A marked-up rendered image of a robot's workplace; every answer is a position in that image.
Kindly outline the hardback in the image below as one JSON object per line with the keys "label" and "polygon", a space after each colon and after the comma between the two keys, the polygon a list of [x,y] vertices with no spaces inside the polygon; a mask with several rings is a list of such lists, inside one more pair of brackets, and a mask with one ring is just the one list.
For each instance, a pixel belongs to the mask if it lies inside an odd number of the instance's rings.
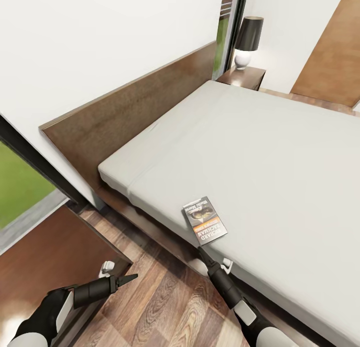
{"label": "hardback", "polygon": [[185,204],[183,209],[201,247],[228,233],[207,196]]}

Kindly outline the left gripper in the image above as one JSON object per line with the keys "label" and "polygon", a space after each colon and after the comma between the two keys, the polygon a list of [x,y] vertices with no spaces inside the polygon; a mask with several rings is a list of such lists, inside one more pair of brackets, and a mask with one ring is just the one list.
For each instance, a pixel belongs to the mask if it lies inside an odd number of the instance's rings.
{"label": "left gripper", "polygon": [[107,298],[110,294],[116,293],[118,288],[130,281],[138,278],[138,274],[120,276],[115,279],[115,275],[103,277],[88,283],[88,304]]}

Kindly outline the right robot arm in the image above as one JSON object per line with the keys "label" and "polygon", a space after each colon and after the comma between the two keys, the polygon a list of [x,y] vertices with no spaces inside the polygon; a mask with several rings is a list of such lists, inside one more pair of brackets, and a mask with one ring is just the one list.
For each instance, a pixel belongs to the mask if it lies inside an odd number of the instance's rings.
{"label": "right robot arm", "polygon": [[201,246],[199,253],[206,266],[207,274],[229,309],[240,320],[241,331],[250,347],[299,347],[280,329],[264,317],[245,293],[240,293],[228,276],[233,262],[225,258],[220,264],[214,261]]}

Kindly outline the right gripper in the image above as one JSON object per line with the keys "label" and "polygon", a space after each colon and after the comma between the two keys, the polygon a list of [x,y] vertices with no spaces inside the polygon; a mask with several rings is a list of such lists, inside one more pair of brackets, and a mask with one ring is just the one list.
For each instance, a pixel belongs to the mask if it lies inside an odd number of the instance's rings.
{"label": "right gripper", "polygon": [[209,268],[207,274],[210,281],[215,286],[220,296],[223,296],[233,286],[234,282],[221,267],[221,264],[214,261],[209,254],[201,248],[201,246],[199,247],[199,253],[206,266]]}

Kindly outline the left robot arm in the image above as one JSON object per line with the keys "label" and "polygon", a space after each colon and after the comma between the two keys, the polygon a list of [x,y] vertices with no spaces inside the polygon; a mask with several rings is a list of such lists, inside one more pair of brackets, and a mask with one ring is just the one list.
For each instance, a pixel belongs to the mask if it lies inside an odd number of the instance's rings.
{"label": "left robot arm", "polygon": [[50,347],[52,339],[59,333],[70,309],[76,310],[85,305],[107,298],[118,288],[138,278],[138,274],[120,276],[108,273],[115,263],[105,261],[98,279],[87,284],[73,284],[49,291],[41,305],[29,319],[18,327],[15,336],[6,347]]}

